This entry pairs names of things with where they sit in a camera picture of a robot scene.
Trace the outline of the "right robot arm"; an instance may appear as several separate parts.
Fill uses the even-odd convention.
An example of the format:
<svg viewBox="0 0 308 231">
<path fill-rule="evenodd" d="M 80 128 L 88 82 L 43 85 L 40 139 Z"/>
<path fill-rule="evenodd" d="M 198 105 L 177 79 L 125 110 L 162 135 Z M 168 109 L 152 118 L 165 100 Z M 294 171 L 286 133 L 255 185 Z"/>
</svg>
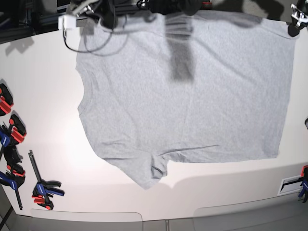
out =
<svg viewBox="0 0 308 231">
<path fill-rule="evenodd" d="M 111 30 L 118 23 L 114 0 L 71 0 L 65 15 L 74 20 L 87 18 Z"/>
</svg>

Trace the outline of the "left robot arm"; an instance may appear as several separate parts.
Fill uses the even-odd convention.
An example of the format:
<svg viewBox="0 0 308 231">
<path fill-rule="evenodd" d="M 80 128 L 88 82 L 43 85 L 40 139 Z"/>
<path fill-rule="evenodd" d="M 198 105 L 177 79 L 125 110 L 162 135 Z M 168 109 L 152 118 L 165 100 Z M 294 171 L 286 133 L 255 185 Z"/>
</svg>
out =
<svg viewBox="0 0 308 231">
<path fill-rule="evenodd" d="M 291 23 L 288 25 L 288 34 L 291 37 L 299 35 L 300 30 L 308 26 L 308 1 L 298 0 L 291 4 Z"/>
</svg>

